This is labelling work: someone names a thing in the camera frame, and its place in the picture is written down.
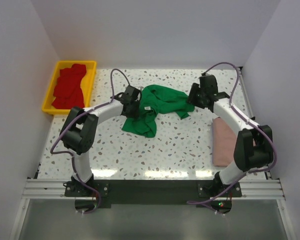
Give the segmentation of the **green t shirt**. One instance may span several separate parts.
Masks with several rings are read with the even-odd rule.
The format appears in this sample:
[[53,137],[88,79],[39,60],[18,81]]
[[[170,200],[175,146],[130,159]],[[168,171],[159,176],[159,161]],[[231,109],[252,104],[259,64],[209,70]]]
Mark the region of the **green t shirt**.
[[189,117],[195,106],[187,103],[186,93],[169,87],[152,84],[142,90],[139,117],[127,118],[122,130],[146,138],[157,133],[157,115],[176,113],[180,119]]

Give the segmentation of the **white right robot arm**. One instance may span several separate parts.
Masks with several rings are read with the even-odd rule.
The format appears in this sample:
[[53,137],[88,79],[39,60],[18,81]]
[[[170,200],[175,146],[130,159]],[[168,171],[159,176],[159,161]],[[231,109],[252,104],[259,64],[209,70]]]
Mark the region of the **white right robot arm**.
[[192,84],[187,102],[201,109],[209,109],[236,134],[234,161],[202,187],[207,194],[223,197],[250,170],[263,168],[273,162],[272,129],[248,118],[231,103],[231,97],[226,92],[219,92],[214,75],[203,73],[199,83]]

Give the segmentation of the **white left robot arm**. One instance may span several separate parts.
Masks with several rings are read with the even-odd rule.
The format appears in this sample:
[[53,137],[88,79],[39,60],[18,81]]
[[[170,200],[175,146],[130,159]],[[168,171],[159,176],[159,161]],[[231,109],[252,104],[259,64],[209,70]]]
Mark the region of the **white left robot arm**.
[[89,196],[94,190],[89,151],[95,142],[97,127],[114,117],[137,118],[142,91],[131,85],[105,102],[93,107],[73,107],[61,129],[60,140],[71,156],[72,179],[77,181],[76,191]]

